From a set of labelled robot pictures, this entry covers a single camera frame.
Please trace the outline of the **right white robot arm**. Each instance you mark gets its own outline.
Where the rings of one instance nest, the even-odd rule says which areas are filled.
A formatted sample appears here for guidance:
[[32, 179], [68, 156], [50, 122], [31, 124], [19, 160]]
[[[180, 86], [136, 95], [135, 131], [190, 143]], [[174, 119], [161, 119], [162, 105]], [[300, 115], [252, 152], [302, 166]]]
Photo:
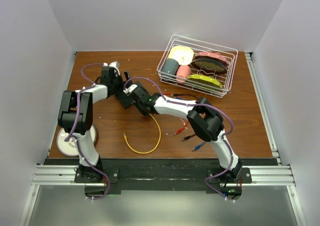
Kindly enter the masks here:
[[235, 182], [240, 177], [243, 164], [227, 139], [234, 125], [230, 121], [230, 131], [226, 132], [224, 119], [229, 118], [213, 107], [206, 98], [188, 101], [173, 99], [160, 93], [150, 95], [145, 88], [136, 84], [123, 92], [144, 114], [170, 115], [186, 119], [195, 135], [209, 143], [215, 151], [222, 169], [218, 176], [223, 175], [228, 182]]

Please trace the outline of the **black network switch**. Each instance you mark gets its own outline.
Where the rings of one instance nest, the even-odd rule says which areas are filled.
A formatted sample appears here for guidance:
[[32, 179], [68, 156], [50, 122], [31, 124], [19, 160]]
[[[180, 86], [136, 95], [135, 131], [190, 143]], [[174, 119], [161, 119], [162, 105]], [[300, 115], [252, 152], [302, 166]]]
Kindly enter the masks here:
[[119, 77], [117, 79], [118, 85], [116, 86], [115, 90], [115, 97], [118, 100], [118, 102], [121, 104], [121, 106], [124, 109], [129, 108], [131, 105], [134, 105], [135, 102], [133, 100], [133, 92], [131, 93], [125, 93], [124, 92], [124, 84], [122, 77]]

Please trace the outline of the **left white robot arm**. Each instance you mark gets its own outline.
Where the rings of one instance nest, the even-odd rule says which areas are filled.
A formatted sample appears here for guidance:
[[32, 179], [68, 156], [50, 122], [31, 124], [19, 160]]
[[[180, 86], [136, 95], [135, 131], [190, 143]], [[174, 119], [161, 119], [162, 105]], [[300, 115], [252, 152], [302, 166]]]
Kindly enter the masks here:
[[111, 96], [115, 96], [125, 109], [133, 103], [123, 92], [125, 81], [120, 73], [119, 63], [115, 61], [110, 64], [103, 63], [101, 66], [98, 82], [88, 79], [90, 86], [63, 92], [57, 118], [59, 127], [68, 133], [65, 141], [75, 140], [79, 164], [88, 167], [86, 176], [92, 182], [100, 181], [104, 175], [104, 170], [97, 166], [101, 158], [90, 133], [94, 103]]

